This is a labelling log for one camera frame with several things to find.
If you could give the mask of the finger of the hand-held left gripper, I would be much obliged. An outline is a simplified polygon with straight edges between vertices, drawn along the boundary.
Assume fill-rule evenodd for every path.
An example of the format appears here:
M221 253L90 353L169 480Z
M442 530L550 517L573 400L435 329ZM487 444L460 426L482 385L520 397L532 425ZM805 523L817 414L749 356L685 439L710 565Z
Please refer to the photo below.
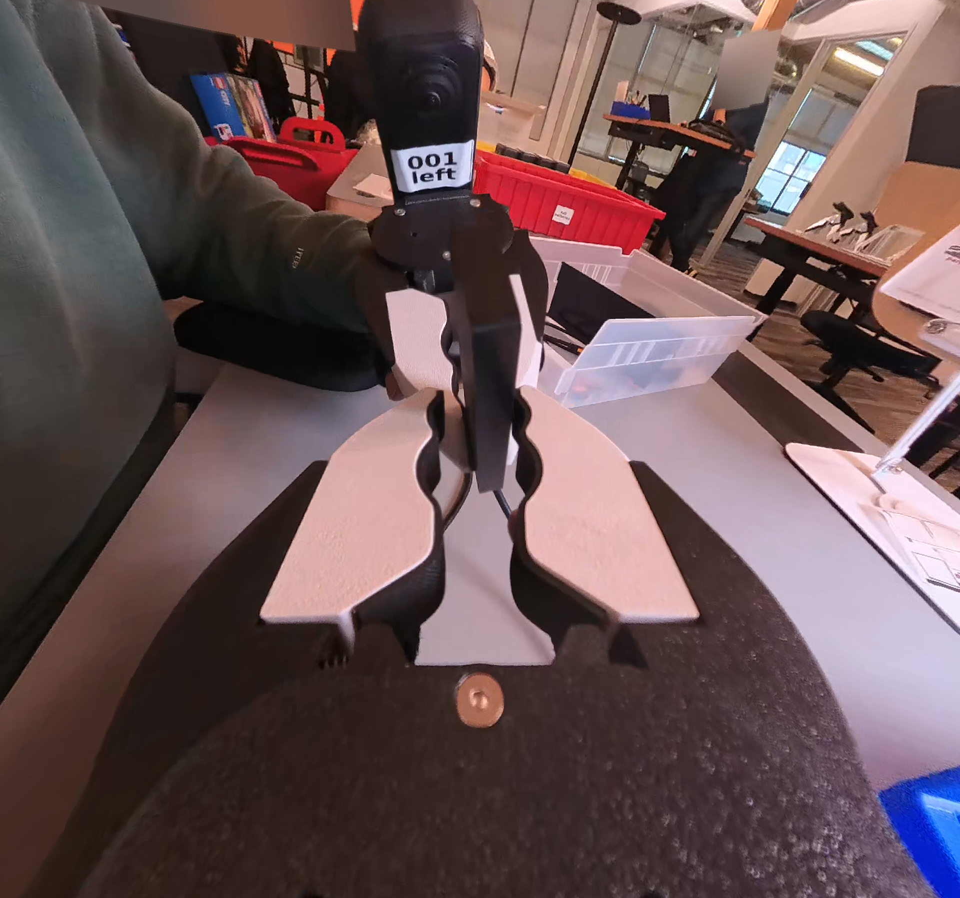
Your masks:
M414 289L386 295L393 365L391 393L397 400L423 390L443 392L443 454L461 471L471 469L461 385L447 351L449 310L437 296Z
M511 274L509 280L521 322L514 387L517 389L524 386L536 387L542 367L543 343L537 338L521 276Z

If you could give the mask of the printed instruction sheet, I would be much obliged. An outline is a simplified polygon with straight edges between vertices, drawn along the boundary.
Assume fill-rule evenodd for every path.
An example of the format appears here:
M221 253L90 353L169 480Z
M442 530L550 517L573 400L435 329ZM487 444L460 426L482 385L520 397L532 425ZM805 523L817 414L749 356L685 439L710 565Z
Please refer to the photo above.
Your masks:
M945 234L880 291L901 304L936 319L959 323L959 228Z

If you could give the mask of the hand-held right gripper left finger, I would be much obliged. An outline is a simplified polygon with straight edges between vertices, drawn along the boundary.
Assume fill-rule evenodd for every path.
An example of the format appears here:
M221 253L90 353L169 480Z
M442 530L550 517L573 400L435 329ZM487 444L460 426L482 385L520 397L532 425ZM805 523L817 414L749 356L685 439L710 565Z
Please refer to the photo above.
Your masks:
M441 540L442 394L402 400L332 454L260 607L264 623L330 625L353 643L361 607L428 561Z

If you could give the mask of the beige chair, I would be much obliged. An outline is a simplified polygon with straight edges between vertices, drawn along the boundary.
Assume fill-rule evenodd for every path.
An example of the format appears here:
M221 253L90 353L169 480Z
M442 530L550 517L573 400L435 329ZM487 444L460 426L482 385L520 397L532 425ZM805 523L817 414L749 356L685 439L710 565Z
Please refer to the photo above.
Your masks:
M917 92L904 159L884 183L874 217L882 228L929 232L958 207L958 86Z

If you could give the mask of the blue printed box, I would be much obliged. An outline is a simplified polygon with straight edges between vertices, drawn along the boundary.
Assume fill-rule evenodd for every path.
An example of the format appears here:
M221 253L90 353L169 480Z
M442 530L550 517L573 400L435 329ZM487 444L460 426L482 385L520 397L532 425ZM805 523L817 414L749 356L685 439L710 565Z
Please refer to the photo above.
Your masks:
M189 81L216 142L234 138L277 141L262 91L254 79L221 73L193 74Z

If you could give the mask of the blue plastic bin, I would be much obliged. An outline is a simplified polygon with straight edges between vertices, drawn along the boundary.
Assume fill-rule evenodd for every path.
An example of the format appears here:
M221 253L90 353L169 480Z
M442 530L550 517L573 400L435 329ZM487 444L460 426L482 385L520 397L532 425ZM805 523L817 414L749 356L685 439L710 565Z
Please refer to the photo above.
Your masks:
M959 767L879 793L892 826L932 890L959 896Z

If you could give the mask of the red handled basket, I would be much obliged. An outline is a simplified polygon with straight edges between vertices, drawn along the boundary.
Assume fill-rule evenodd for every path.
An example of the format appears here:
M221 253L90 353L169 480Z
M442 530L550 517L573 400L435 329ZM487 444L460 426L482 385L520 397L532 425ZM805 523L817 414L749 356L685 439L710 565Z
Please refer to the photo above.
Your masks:
M332 185L357 155L340 131L320 120L290 119L277 135L269 122L254 121L248 134L234 135L217 126L206 138L211 146L226 144L258 176L273 182L290 197L313 210L325 210Z

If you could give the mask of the black office chair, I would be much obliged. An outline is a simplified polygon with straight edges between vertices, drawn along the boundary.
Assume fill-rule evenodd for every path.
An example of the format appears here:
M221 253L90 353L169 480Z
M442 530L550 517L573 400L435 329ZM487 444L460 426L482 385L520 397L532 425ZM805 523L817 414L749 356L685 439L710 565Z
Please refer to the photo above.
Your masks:
M806 344L820 348L828 356L820 367L822 379L806 380L804 384L870 433L874 432L870 424L836 392L850 372L859 371L877 383L884 381L884 372L914 380L928 390L939 387L933 376L940 364L937 358L890 343L879 334L826 311L807 311L799 322L812 336Z

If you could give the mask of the clear plastic bin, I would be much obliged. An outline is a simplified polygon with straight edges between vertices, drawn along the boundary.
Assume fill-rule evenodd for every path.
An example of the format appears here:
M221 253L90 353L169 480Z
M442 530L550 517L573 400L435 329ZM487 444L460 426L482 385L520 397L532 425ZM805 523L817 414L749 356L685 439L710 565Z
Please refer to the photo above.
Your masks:
M561 262L654 315L610 320L579 356L544 345L537 387L567 408L705 383L768 316L640 249L533 237L553 296Z

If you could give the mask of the black usb hub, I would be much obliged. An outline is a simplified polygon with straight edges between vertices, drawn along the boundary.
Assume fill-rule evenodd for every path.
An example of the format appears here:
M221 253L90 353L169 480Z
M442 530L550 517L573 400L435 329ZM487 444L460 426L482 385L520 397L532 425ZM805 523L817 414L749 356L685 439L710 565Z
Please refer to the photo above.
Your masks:
M522 316L510 277L455 296L467 457L480 492L503 485L513 431Z

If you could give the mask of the red plastic bin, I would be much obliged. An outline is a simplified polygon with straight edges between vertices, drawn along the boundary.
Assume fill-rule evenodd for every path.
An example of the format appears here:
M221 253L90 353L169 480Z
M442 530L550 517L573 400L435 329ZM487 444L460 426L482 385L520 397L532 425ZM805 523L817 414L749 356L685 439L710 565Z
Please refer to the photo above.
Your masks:
M531 236L616 247L626 255L666 217L606 184L482 150L475 155L473 184Z

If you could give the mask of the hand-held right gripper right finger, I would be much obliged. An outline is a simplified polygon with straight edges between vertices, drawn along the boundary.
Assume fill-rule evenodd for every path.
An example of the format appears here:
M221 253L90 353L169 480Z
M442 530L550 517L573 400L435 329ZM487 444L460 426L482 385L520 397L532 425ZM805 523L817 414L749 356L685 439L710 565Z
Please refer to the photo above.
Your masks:
M695 622L700 611L633 464L603 432L535 387L517 392L510 588L561 643L578 625Z

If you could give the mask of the wooden standing desk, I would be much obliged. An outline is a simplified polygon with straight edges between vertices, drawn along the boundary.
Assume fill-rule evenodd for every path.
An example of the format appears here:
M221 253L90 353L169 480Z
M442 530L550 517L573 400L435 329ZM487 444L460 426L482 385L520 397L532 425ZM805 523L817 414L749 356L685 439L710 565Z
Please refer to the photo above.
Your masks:
M687 124L673 124L615 114L605 114L604 119L609 123L609 137L630 142L629 151L614 185L619 191L624 190L643 148L653 147L661 150L714 148L733 154L741 160L751 160L756 156L755 152L737 139L723 123L696 120Z

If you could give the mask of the black floor lamp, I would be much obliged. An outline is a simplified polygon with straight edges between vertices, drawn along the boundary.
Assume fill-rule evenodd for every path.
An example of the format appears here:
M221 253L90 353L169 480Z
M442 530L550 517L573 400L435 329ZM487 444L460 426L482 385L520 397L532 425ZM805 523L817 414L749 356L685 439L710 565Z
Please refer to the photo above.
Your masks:
M642 16L635 10L624 6L614 0L604 0L597 4L596 13L602 19L607 21L606 40L598 60L594 77L591 82L587 98L583 103L582 113L578 121L578 127L569 149L567 156L567 168L572 170L574 160L579 151L581 139L583 137L586 125L590 118L590 112L594 103L595 96L602 82L603 74L609 59L609 54L613 49L618 30L622 26L633 27L641 23Z

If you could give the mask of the person's left hand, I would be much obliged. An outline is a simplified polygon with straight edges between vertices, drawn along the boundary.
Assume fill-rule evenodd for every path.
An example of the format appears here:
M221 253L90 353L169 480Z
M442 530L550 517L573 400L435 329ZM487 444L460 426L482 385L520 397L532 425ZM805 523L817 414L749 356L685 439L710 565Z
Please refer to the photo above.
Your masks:
M406 397L396 373L396 356L390 324L387 296L407 289L408 282L395 268L382 262L374 252L358 259L352 276L352 288L356 304L366 320L367 330L375 340L384 361L381 376L390 400Z

